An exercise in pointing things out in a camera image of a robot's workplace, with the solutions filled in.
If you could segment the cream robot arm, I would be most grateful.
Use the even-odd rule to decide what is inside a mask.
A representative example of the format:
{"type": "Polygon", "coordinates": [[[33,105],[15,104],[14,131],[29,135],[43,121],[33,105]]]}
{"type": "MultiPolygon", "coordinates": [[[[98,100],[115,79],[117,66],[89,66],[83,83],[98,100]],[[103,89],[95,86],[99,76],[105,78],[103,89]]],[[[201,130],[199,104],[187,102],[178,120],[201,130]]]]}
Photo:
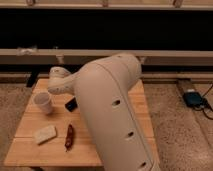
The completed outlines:
{"type": "Polygon", "coordinates": [[[72,94],[105,171],[161,171],[136,118],[128,92],[141,76],[128,53],[93,60],[72,73],[53,67],[51,94],[72,94]]]}

